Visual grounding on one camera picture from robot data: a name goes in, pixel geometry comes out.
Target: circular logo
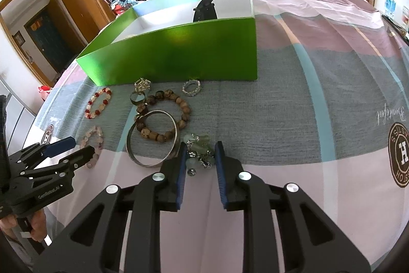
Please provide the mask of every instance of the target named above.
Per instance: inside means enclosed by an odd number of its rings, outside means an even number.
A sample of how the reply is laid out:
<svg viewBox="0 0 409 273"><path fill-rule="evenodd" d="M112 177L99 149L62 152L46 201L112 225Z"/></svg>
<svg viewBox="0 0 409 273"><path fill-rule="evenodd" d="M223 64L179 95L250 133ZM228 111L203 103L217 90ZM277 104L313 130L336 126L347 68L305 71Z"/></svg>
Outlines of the circular logo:
<svg viewBox="0 0 409 273"><path fill-rule="evenodd" d="M44 132L40 144L49 144L54 133L54 125L50 125Z"/></svg>
<svg viewBox="0 0 409 273"><path fill-rule="evenodd" d="M409 132L401 123L394 123L389 131L389 161L395 182L400 187L409 183Z"/></svg>

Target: silver screw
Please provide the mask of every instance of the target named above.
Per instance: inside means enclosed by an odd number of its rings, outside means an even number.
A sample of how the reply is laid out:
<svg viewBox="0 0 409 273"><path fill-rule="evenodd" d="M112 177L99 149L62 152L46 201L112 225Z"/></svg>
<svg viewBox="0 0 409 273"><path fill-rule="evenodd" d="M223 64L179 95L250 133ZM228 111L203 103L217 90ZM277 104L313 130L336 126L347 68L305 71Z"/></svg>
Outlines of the silver screw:
<svg viewBox="0 0 409 273"><path fill-rule="evenodd" d="M106 191L107 191L107 193L109 193L109 194L117 193L118 190L119 190L119 187L118 187L117 185L115 185L115 184L108 185L108 186L106 187Z"/></svg>
<svg viewBox="0 0 409 273"><path fill-rule="evenodd" d="M240 178L241 180L249 180L250 178L252 178L252 175L246 171L242 171L239 175L238 178Z"/></svg>
<svg viewBox="0 0 409 273"><path fill-rule="evenodd" d="M159 181L165 179L165 175L162 174L162 173L155 173L155 174L152 175L152 179L153 179L154 181L156 181L156 182L159 182Z"/></svg>
<svg viewBox="0 0 409 273"><path fill-rule="evenodd" d="M187 174L191 177L196 175L196 170L195 169L188 169Z"/></svg>
<svg viewBox="0 0 409 273"><path fill-rule="evenodd" d="M287 191L289 192L297 192L299 190L298 185L294 183L287 184L286 188L287 188Z"/></svg>

